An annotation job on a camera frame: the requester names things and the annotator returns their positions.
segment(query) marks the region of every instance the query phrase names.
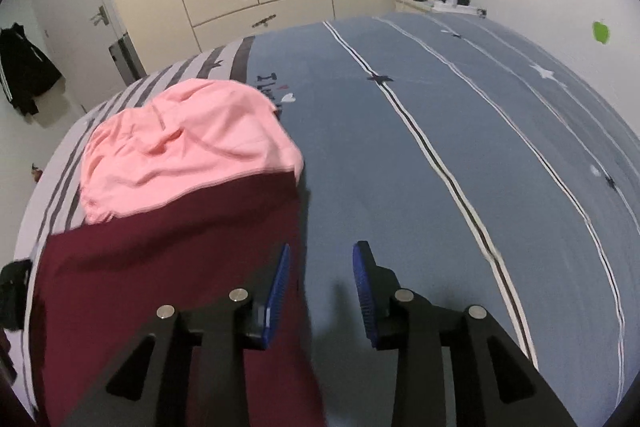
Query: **pink towel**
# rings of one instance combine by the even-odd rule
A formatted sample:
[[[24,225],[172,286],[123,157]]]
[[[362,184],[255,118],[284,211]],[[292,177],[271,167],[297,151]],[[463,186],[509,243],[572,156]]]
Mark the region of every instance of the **pink towel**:
[[[100,124],[82,156],[88,223],[158,208],[198,188],[258,172],[302,172],[300,150],[257,89],[186,80]]]

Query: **black jacket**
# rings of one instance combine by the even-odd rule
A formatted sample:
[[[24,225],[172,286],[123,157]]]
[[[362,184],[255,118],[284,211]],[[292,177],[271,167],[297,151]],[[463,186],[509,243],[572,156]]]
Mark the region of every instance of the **black jacket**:
[[[33,97],[49,90],[59,78],[53,63],[24,35],[23,26],[15,23],[0,31],[2,90],[22,114],[36,114]]]

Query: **striped bedding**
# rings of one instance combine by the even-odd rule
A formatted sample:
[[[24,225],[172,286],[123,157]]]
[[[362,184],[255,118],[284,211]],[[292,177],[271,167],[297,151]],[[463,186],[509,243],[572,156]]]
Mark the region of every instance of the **striped bedding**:
[[[390,14],[290,28],[132,84],[60,144],[16,259],[37,264],[49,233],[82,224],[91,131],[194,76],[273,78],[305,157],[306,295],[329,425],[388,426],[392,413],[395,360],[368,346],[351,276],[359,239],[435,304],[484,305],[578,425],[604,423],[640,369],[638,140],[567,67],[489,20]],[[23,374],[31,396],[27,356]]]

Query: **cabinet handle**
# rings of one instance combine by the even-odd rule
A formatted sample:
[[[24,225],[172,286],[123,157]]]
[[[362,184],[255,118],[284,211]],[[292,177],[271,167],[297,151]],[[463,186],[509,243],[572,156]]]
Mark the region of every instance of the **cabinet handle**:
[[[263,26],[263,25],[264,25],[265,28],[268,28],[269,27],[269,21],[274,20],[276,17],[277,17],[276,14],[269,15],[268,17],[265,17],[261,21],[258,21],[257,23],[252,24],[251,28],[257,28],[258,26]]]

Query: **star pattern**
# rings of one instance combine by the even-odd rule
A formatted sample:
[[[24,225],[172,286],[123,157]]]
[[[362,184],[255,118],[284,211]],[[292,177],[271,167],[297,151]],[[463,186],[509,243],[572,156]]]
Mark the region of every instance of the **star pattern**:
[[[553,80],[555,80],[553,71],[545,70],[545,68],[537,64],[534,64],[530,67],[535,69],[542,78],[552,78]]]

